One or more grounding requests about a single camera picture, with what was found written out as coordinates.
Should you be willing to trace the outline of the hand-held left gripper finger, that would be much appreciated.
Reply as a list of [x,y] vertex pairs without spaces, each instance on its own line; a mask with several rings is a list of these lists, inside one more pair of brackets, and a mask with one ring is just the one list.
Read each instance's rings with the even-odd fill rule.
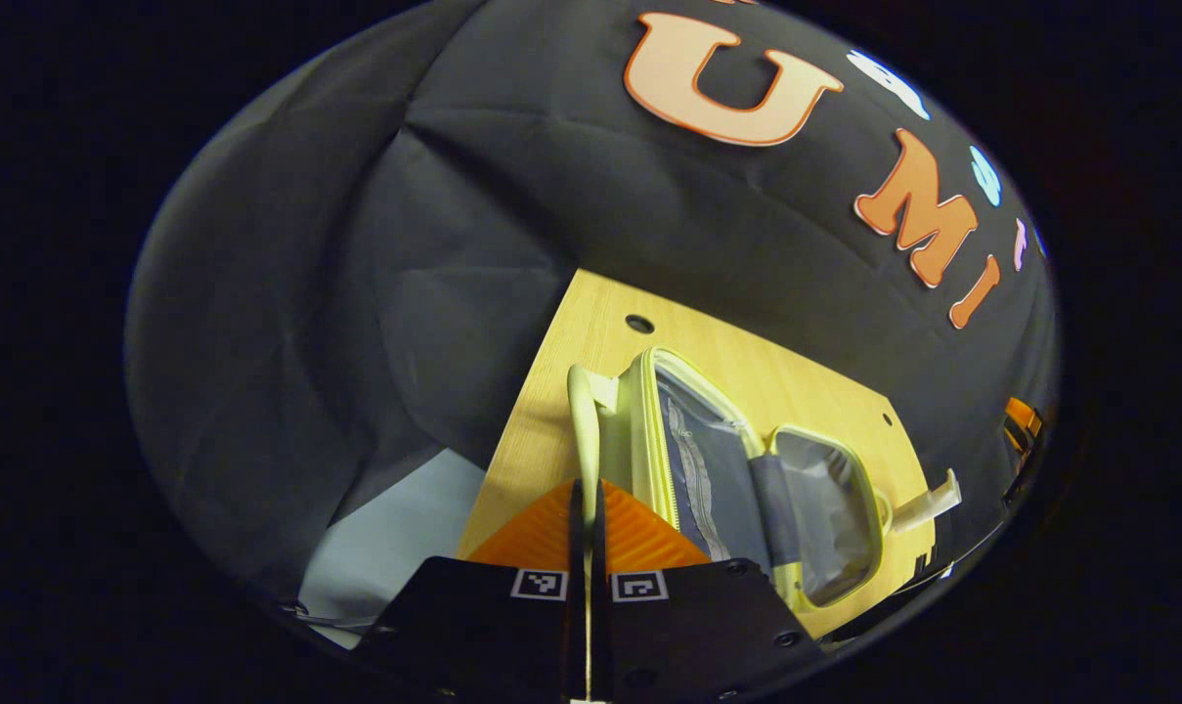
[[416,703],[567,703],[586,692],[582,482],[525,507],[473,558],[426,558],[353,661]]
[[621,487],[596,485],[591,691],[609,703],[752,703],[826,651],[751,558],[714,561]]

